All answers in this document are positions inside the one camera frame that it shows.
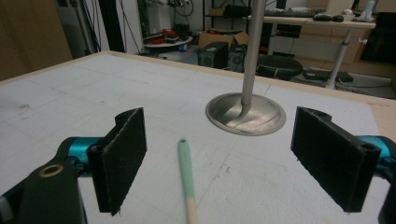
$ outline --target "white desk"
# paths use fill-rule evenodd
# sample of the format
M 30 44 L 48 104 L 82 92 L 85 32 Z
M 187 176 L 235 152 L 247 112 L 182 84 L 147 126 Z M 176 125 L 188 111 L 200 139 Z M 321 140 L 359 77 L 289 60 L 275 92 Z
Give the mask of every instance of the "white desk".
M 103 136 L 114 117 L 144 107 L 148 153 L 120 215 L 98 212 L 92 180 L 79 184 L 90 223 L 186 223 L 177 141 L 191 145 L 200 223 L 376 223 L 388 191 L 374 178 L 363 210 L 346 214 L 290 151 L 297 105 L 359 134 L 394 141 L 396 102 L 257 77 L 254 93 L 286 111 L 263 136 L 224 132 L 205 116 L 214 97 L 242 90 L 242 75 L 115 52 L 0 82 L 0 192 L 51 159 L 69 136 Z
M 265 17 L 264 22 L 270 22 L 273 24 L 270 44 L 268 47 L 268 54 L 273 54 L 274 51 L 286 52 L 291 54 L 297 54 L 302 56 L 311 56 L 315 58 L 320 58 L 322 56 L 325 59 L 335 60 L 335 65 L 326 85 L 326 88 L 334 89 L 335 79 L 337 77 L 338 70 L 340 68 L 341 62 L 343 61 L 345 51 L 347 50 L 347 45 L 349 43 L 349 38 L 353 30 L 369 30 L 375 28 L 375 23 L 373 22 L 357 22 L 357 21 L 343 21 L 343 22 L 333 22 L 333 21 L 313 21 L 307 18 L 287 18 L 287 17 Z M 278 42 L 276 39 L 289 39 L 286 37 L 276 36 L 276 27 L 278 24 L 288 24 L 288 25 L 301 25 L 301 26 L 316 26 L 316 27 L 326 27 L 326 28 L 337 28 L 346 29 L 346 35 L 344 36 L 344 41 L 340 44 L 318 42 L 313 40 L 304 39 L 293 39 L 289 42 Z

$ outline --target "floor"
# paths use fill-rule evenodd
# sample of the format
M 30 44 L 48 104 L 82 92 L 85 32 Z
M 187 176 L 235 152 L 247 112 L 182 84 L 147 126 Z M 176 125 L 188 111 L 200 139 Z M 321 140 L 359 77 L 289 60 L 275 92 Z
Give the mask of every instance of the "floor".
M 151 49 L 146 56 L 153 58 L 162 58 L 165 60 L 181 62 L 181 63 L 190 63 L 190 64 L 198 64 L 198 54 L 197 54 L 197 46 L 196 45 L 188 45 L 187 50 L 185 52 L 179 52 L 178 47 L 176 48 L 164 48 L 164 49 Z M 339 91 L 351 91 L 358 94 L 364 95 L 372 95 L 381 98 L 387 98 L 396 100 L 396 93 L 392 90 L 390 85 L 390 78 L 384 77 L 373 77 L 366 76 L 363 74 L 352 74 L 348 73 L 351 77 L 353 77 L 352 81 L 337 81 L 336 89 Z M 294 77 L 290 81 L 304 83 L 306 85 L 313 86 L 325 86 L 324 81 L 320 80 L 311 80 L 306 79 L 303 75 L 299 75 Z

